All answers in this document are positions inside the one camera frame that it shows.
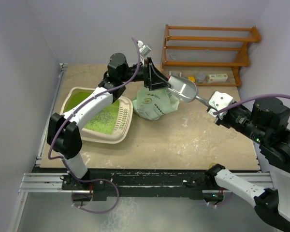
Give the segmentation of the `green cat litter bag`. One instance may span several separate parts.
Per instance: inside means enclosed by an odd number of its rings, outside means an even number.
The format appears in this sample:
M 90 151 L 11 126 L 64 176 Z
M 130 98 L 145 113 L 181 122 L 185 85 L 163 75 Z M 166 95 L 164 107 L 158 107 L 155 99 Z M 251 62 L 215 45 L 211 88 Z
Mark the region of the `green cat litter bag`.
M 150 91 L 142 87 L 132 101 L 134 112 L 141 118 L 158 120 L 161 116 L 177 111 L 179 99 L 168 89 Z

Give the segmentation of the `silver metal scoop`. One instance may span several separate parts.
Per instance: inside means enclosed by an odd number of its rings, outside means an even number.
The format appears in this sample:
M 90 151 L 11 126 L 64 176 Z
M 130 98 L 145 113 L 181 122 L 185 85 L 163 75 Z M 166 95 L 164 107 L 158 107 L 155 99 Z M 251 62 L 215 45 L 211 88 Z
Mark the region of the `silver metal scoop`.
M 199 96 L 199 91 L 194 82 L 181 78 L 179 76 L 171 75 L 168 80 L 171 86 L 168 90 L 182 102 L 192 102 L 198 100 L 205 106 L 209 106 L 207 99 Z

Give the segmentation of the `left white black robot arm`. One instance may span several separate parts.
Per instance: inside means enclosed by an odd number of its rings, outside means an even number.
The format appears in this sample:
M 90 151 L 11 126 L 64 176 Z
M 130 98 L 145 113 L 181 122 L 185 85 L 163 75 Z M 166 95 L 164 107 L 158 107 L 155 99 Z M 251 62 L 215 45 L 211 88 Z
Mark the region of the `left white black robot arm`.
M 90 183 L 90 171 L 80 154 L 81 129 L 97 113 L 114 103 L 132 81 L 143 82 L 150 91 L 171 86 L 169 79 L 154 66 L 151 58 L 130 67 L 124 54 L 115 53 L 110 57 L 103 80 L 90 96 L 62 115 L 51 115 L 46 137 L 49 152 L 59 154 L 56 158 L 62 160 L 78 189 L 86 189 Z

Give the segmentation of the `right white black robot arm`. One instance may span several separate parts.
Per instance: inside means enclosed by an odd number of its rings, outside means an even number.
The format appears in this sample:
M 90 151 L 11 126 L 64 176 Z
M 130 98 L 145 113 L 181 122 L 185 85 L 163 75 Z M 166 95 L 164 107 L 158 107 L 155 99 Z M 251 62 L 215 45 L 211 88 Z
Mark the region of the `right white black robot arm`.
M 287 128 L 290 108 L 281 101 L 290 99 L 284 94 L 267 94 L 249 98 L 252 110 L 243 102 L 232 102 L 224 109 L 210 100 L 208 112 L 216 117 L 215 124 L 233 128 L 256 142 L 260 152 L 272 166 L 276 189 L 259 187 L 239 178 L 220 164 L 205 172 L 210 189 L 228 189 L 251 206 L 266 224 L 283 232 L 290 232 L 290 130 Z

